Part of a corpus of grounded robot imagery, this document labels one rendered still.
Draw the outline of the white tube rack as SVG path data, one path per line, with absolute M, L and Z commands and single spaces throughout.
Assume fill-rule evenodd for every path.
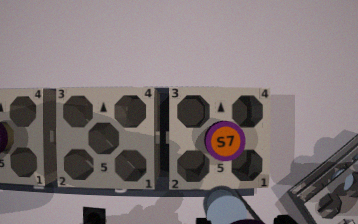
M 346 178 L 358 172 L 358 158 L 352 159 L 356 154 L 358 134 L 287 191 L 308 224 L 358 224 L 358 199 L 344 190 Z M 342 166 L 346 169 L 330 181 Z

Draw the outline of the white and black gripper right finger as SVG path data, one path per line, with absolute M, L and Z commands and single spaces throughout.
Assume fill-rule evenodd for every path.
M 273 224 L 298 224 L 293 218 L 288 214 L 278 215 L 277 218 L 274 218 Z

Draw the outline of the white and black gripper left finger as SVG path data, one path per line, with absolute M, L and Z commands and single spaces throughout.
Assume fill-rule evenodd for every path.
M 196 224 L 212 224 L 207 218 L 196 218 Z

